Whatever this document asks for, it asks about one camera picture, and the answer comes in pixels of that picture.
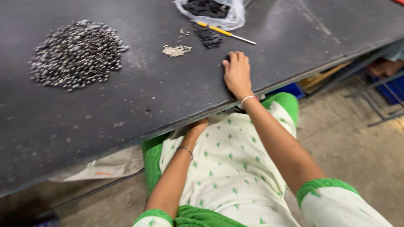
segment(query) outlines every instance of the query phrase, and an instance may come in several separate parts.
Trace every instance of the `table surface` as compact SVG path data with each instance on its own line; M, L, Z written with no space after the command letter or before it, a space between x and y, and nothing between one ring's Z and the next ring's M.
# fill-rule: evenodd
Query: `table surface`
M48 31L83 19L116 28L130 46L121 71L73 93L31 82L27 62ZM207 50L194 34L177 38L193 28L172 1L3 0L0 196L234 105L221 66L231 50L250 57L260 92L398 40L403 21L390 0L254 0L234 33L257 45L224 37ZM170 58L166 44L192 51Z

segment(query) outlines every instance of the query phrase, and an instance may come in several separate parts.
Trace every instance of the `green leggings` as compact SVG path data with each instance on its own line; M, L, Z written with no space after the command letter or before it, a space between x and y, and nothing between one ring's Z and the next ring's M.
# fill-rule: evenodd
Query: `green leggings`
M268 109L273 101L279 103L288 112L295 126L297 126L299 103L296 97L292 94L281 92L264 99L261 101L261 103L266 109ZM163 148L163 141L168 137L168 135L169 133L166 133L141 144L143 149L143 160L145 163L146 183L149 194L153 191L161 176L159 166L161 150Z

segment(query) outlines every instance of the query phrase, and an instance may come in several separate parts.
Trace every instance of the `woman's right hand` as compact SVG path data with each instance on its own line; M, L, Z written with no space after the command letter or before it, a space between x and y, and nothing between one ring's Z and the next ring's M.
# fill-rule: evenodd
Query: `woman's right hand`
M243 52L229 52L230 62L223 60L227 88L238 100L254 96L251 91L250 64Z

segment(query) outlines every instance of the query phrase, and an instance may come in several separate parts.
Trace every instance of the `small metal component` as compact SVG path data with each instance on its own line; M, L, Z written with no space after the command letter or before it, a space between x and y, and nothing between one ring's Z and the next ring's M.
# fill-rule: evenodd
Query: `small metal component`
M242 37L233 35L233 34L231 35L231 37L234 37L234 38L239 39L239 40L243 40L244 42L251 43L251 44L253 44L253 45L257 44L256 42L250 41L250 40L248 40L248 39L245 39L245 38L242 38Z
M97 80L106 82L110 70L119 70L123 46L116 29L89 20L73 21L55 31L35 49L31 80L44 86L73 91Z
M220 43L222 42L221 34L218 31L208 27L198 28L194 32L208 49L219 47Z
M176 47L166 47L163 48L161 53L168 55L170 57L178 57L184 55L186 52L190 52L192 47L189 46L176 46Z

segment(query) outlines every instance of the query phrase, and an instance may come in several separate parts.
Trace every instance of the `yellow screwdriver handle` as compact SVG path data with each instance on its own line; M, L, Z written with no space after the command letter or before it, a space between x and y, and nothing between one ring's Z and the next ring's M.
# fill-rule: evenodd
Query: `yellow screwdriver handle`
M207 26L208 26L207 24L202 23L202 22L197 22L197 24L199 24L200 26L203 26L203 27L207 27ZM219 29L219 28L217 28L217 27L209 26L209 28L210 28L210 29L213 29L213 30L215 30L215 31L217 31L217 32L220 32L220 33L222 33L222 34L225 34L225 35L227 35L227 36L231 36L231 35L232 35L232 33L227 32L227 31L224 31L224 30Z

